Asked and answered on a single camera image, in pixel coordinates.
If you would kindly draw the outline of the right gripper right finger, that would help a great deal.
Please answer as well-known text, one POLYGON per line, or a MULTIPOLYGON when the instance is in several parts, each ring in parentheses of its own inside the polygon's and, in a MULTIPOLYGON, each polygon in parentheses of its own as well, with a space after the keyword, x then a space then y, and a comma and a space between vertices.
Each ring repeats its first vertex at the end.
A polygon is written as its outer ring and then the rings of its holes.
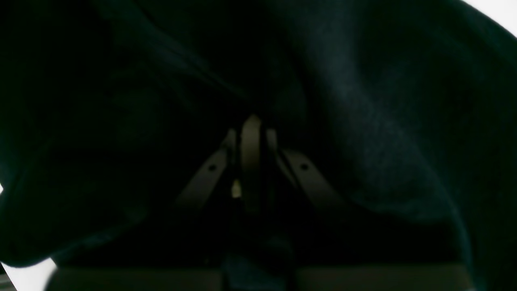
POLYGON ((265 140, 273 165, 319 214, 347 214, 347 202, 306 155, 280 148, 275 129, 265 130, 265 140))

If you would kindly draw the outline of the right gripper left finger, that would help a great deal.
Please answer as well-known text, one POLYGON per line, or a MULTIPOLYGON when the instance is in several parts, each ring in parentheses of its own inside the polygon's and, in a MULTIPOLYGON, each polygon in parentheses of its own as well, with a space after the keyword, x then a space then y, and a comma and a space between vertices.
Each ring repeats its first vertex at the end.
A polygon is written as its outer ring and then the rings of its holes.
POLYGON ((230 128, 220 148, 194 174, 174 201, 174 214, 198 214, 220 180, 228 174, 232 198, 240 198, 249 214, 261 211, 261 120, 255 115, 241 131, 230 128))

